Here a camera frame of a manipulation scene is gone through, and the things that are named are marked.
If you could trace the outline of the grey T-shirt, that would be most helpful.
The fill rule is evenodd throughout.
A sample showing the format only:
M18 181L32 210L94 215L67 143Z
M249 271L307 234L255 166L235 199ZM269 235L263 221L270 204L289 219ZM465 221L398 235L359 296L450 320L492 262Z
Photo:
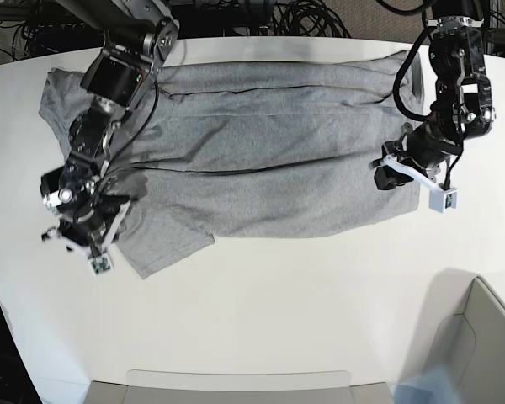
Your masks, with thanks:
M101 189L131 200L112 244L147 278L218 237L328 237L414 211L417 185L380 191L369 170L405 124L404 59L162 70L110 142ZM92 101L81 81L52 70L41 96L65 159Z

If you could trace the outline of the blue blurred object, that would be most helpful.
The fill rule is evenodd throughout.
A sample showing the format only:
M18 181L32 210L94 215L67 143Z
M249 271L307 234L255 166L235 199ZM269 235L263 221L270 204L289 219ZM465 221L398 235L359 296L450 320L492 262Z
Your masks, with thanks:
M433 367L415 378L392 386L395 403L403 404L448 404L459 403L455 385L449 371L443 365Z

